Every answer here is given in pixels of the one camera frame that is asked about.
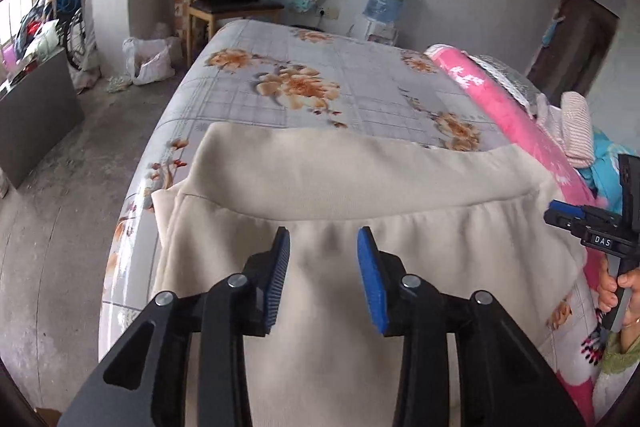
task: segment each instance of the window railing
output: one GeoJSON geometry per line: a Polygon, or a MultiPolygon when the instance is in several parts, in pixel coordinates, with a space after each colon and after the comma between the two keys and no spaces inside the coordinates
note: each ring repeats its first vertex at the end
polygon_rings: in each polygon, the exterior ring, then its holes
{"type": "Polygon", "coordinates": [[[0,45],[3,49],[14,40],[22,18],[32,6],[33,0],[0,0],[0,45]]]}

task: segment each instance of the chair seat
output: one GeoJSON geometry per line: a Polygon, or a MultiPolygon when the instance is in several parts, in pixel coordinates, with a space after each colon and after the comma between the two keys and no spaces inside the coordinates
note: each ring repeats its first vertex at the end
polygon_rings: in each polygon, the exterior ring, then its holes
{"type": "Polygon", "coordinates": [[[264,10],[282,10],[284,4],[272,0],[255,0],[251,2],[212,4],[207,0],[197,0],[191,4],[192,8],[210,14],[230,12],[251,12],[264,10]]]}

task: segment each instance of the pink blanket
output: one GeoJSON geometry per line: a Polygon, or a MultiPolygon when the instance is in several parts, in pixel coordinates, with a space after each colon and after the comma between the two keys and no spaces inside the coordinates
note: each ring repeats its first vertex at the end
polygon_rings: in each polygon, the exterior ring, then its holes
{"type": "MultiPolygon", "coordinates": [[[[426,55],[466,90],[469,97],[484,110],[488,117],[494,120],[512,143],[516,143],[526,150],[555,176],[567,203],[579,205],[595,204],[591,191],[575,169],[569,165],[566,156],[558,145],[540,130],[527,116],[526,112],[478,65],[456,48],[442,44],[429,48],[426,51],[426,55]]],[[[587,283],[592,290],[595,290],[598,285],[599,262],[600,253],[587,249],[587,261],[583,270],[587,283]]],[[[577,369],[573,375],[564,374],[565,372],[571,373],[571,369],[576,369],[578,365],[587,363],[581,353],[580,346],[575,346],[575,353],[572,355],[572,359],[574,357],[575,360],[572,360],[569,364],[571,366],[570,370],[563,370],[563,374],[561,374],[560,369],[558,369],[558,378],[576,402],[587,425],[593,425],[593,405],[591,403],[593,380],[586,378],[586,381],[583,381],[585,377],[578,376],[585,375],[584,368],[577,369]]]]}

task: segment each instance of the gray floor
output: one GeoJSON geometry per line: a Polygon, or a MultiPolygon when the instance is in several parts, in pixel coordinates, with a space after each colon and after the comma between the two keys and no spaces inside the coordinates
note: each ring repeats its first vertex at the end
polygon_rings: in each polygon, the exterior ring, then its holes
{"type": "Polygon", "coordinates": [[[80,95],[85,122],[0,200],[0,356],[65,410],[97,363],[102,277],[130,179],[177,79],[80,95]]]}

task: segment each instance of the striped towel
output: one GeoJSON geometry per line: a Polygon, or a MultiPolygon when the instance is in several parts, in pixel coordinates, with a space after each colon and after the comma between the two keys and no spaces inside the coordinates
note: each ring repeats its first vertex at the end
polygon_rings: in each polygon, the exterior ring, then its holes
{"type": "Polygon", "coordinates": [[[550,105],[546,96],[539,94],[536,123],[558,144],[572,167],[584,169],[593,165],[593,131],[587,101],[581,94],[567,91],[562,94],[560,105],[550,105]]]}

